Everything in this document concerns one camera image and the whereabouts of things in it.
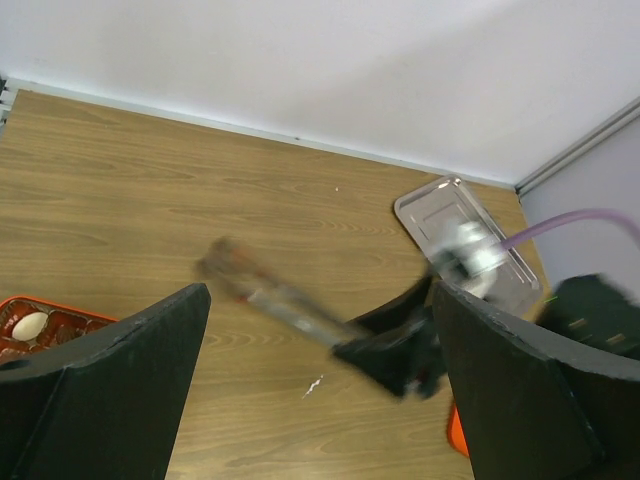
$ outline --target white egg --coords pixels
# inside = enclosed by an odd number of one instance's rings
[[[48,317],[49,315],[44,312],[34,312],[25,315],[24,318],[13,327],[11,336],[21,342],[33,340],[44,328]]]

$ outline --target gray rectangular tray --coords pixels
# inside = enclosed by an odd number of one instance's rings
[[[427,259],[434,247],[432,242],[453,218],[479,222],[500,240],[505,238],[469,186],[455,175],[442,177],[400,197],[394,209]],[[501,310],[521,316],[542,296],[542,286],[531,268],[512,249],[508,261],[498,268],[498,279],[489,296]]]

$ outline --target wood grain surface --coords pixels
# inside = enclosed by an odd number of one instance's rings
[[[193,281],[221,235],[344,318],[368,311],[420,274],[391,207],[436,178],[28,92],[0,142],[0,173],[0,297],[118,318]],[[525,227],[512,192],[474,188],[508,234]],[[533,246],[521,253],[542,276]],[[445,437],[448,387],[398,403],[321,346],[212,293],[168,479],[473,477]]]

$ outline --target wall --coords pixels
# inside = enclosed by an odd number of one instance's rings
[[[530,224],[586,207],[621,210],[640,223],[640,120],[562,170],[522,199]],[[576,222],[536,241],[549,281],[604,272],[640,299],[640,252],[610,224]]]
[[[637,0],[0,0],[12,77],[515,183],[630,102]]]

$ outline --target purple tube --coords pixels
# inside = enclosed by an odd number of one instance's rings
[[[509,250],[516,245],[526,242],[527,240],[531,240],[533,237],[537,237],[542,233],[578,220],[606,220],[608,222],[615,223],[631,235],[633,240],[636,242],[636,245],[638,245],[638,248],[640,248],[640,227],[638,227],[638,225],[627,215],[618,212],[617,210],[610,210],[607,208],[585,208],[583,210],[563,213],[562,215],[551,217],[537,225],[526,228],[520,233],[516,233],[509,238],[505,238],[501,243],[506,250]]]

